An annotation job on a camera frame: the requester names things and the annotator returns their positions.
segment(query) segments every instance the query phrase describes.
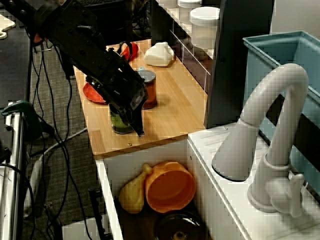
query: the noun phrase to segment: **faucet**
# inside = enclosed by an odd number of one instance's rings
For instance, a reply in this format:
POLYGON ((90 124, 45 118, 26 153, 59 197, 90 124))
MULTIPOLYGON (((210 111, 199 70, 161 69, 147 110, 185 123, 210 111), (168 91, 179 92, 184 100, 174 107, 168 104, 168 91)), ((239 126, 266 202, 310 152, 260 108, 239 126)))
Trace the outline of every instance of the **faucet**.
POLYGON ((291 214, 294 218, 302 214, 305 178, 297 174, 289 180, 289 156, 308 86, 308 75, 297 64, 284 64, 271 71, 253 90, 235 128, 212 159, 217 174, 234 182, 245 181, 253 165, 259 126, 277 96, 286 90, 271 144, 247 193, 250 203, 260 211, 291 214))

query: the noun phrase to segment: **white sink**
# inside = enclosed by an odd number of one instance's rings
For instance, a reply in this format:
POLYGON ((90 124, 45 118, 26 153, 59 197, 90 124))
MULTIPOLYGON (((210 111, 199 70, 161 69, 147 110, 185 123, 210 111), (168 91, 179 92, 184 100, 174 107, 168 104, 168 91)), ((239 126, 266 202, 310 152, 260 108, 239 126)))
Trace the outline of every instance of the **white sink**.
POLYGON ((214 240, 313 240, 320 236, 320 208, 302 187, 304 214, 291 218, 282 213, 265 213, 248 201, 247 191, 253 182, 258 161, 268 145, 258 137, 249 178, 232 182, 211 167, 214 154, 234 124, 189 134, 188 139, 146 150, 97 160, 97 170, 105 200, 107 217, 104 228, 114 240, 123 240, 114 198, 121 188, 142 170, 143 163, 152 167, 171 160, 183 164, 196 179, 194 203, 214 240))

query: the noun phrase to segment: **blue bin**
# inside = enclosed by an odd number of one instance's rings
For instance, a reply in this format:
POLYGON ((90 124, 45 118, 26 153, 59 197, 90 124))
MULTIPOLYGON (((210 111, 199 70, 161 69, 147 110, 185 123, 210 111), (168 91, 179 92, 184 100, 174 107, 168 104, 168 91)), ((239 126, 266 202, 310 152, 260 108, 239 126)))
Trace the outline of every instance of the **blue bin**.
POLYGON ((246 37, 248 48, 244 102, 273 69, 294 63, 309 77, 309 96, 320 100, 320 41, 304 31, 246 37))
MULTIPOLYGON (((244 102, 259 82, 275 68, 294 63, 308 74, 309 90, 302 113, 320 128, 320 41, 304 31, 246 37, 248 48, 244 102)), ((271 140, 275 126, 265 117, 260 130, 271 140)), ((312 188, 320 194, 320 173, 301 152, 292 147, 291 164, 300 172, 312 188)))

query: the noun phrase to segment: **wooden countertop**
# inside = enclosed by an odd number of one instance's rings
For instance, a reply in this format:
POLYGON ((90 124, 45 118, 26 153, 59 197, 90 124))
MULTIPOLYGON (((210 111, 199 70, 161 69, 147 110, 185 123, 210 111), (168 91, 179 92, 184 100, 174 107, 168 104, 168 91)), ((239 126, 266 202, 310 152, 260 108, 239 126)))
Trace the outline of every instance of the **wooden countertop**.
POLYGON ((86 76, 75 68, 83 114, 96 160, 168 144, 187 138, 188 133, 205 129, 207 94, 181 61, 176 57, 167 67, 147 65, 144 53, 151 47, 151 40, 136 43, 139 52, 130 65, 135 70, 143 67, 156 74, 157 105, 142 110, 144 136, 138 137, 135 132, 125 135, 113 132, 108 105, 96 104, 85 97, 83 87, 86 76))

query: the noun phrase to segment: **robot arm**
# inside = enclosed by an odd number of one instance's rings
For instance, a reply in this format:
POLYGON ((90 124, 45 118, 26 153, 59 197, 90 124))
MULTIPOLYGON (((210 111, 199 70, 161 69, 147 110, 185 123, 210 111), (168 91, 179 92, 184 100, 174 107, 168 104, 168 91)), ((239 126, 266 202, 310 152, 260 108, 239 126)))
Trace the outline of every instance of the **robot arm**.
POLYGON ((97 29, 97 17, 76 0, 60 5, 54 0, 0 0, 5 9, 19 19, 30 38, 36 33, 48 38, 66 53, 86 81, 112 104, 122 120, 137 135, 144 135, 142 106, 148 99, 144 79, 124 56, 113 48, 106 50, 97 29))

